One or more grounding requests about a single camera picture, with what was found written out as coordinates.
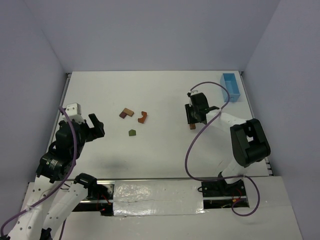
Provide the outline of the brown wood block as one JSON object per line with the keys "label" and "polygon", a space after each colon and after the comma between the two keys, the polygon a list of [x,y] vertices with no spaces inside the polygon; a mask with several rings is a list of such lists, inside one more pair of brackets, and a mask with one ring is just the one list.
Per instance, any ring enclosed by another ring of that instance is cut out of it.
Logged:
{"label": "brown wood block", "polygon": [[195,130],[196,129],[196,125],[194,123],[189,124],[189,129],[190,130]]}

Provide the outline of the light brown rectangular block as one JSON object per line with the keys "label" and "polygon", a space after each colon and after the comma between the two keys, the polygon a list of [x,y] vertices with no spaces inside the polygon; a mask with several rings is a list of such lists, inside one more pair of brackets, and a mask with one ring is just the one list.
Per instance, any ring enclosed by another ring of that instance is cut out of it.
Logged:
{"label": "light brown rectangular block", "polygon": [[132,117],[132,116],[134,115],[134,113],[135,113],[133,110],[130,110],[130,109],[128,109],[128,108],[124,108],[124,109],[123,109],[123,112],[124,112],[126,115],[130,116],[130,117]]}

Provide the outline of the blue rectangular box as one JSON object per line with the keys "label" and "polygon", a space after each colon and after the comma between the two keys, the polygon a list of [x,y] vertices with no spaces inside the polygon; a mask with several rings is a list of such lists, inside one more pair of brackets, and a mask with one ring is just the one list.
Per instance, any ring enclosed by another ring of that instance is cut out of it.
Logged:
{"label": "blue rectangular box", "polygon": [[241,94],[234,73],[223,73],[220,78],[220,85],[228,91],[231,103],[236,103],[239,100]]}

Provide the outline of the orange arch block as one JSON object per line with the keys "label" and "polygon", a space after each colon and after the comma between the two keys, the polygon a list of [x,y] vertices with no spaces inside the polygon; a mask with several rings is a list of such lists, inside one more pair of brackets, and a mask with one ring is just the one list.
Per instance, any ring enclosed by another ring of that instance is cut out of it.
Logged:
{"label": "orange arch block", "polygon": [[140,124],[144,124],[145,121],[146,121],[146,118],[148,116],[148,113],[145,112],[145,111],[141,111],[141,117],[137,119],[137,121],[140,123]]}

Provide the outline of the dark red wood block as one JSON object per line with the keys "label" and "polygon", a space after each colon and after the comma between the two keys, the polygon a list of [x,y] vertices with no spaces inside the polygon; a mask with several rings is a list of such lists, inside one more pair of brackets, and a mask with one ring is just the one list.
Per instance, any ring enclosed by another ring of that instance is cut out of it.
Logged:
{"label": "dark red wood block", "polygon": [[119,115],[119,117],[122,119],[124,119],[126,116],[127,116],[127,114],[125,112],[121,112]]}

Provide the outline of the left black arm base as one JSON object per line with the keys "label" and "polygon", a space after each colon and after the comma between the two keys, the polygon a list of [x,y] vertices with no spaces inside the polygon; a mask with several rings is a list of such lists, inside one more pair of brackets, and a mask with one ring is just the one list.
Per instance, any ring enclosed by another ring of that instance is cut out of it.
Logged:
{"label": "left black arm base", "polygon": [[66,213],[98,212],[113,215],[113,184],[73,181],[58,203]]}

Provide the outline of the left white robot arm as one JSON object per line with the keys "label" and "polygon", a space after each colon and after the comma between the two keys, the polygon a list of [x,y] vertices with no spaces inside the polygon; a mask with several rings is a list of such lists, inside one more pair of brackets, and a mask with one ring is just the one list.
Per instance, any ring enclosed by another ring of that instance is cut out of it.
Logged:
{"label": "left white robot arm", "polygon": [[62,198],[54,203],[65,185],[86,143],[105,136],[104,124],[94,113],[93,126],[79,113],[67,113],[59,122],[55,141],[41,157],[36,178],[24,209],[0,228],[2,240],[51,240],[76,206],[85,198],[108,196],[107,187],[87,173],[77,175]]}

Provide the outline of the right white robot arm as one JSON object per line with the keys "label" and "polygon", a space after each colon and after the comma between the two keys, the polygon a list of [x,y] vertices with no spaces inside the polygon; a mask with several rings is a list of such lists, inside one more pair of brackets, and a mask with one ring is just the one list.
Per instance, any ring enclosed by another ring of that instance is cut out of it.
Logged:
{"label": "right white robot arm", "polygon": [[[203,183],[207,182],[215,192],[228,195],[234,189],[240,189],[242,177],[250,165],[261,162],[271,154],[261,122],[256,118],[243,119],[226,113],[223,111],[223,106],[209,106],[207,97],[202,92],[190,91],[187,96],[189,103],[184,107],[189,128],[194,130],[196,124],[204,126],[187,150],[184,162],[185,171],[190,178]],[[196,140],[211,124],[230,135],[233,157],[228,166],[214,180],[206,181],[190,174],[188,158]]]}

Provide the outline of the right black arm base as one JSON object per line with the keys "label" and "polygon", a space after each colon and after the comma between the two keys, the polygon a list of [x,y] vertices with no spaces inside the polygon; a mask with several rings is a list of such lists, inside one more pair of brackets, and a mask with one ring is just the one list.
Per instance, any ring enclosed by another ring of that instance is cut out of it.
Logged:
{"label": "right black arm base", "polygon": [[232,184],[227,184],[225,180],[201,182],[197,191],[205,198],[209,197],[243,197],[246,195],[244,182],[238,180]]}

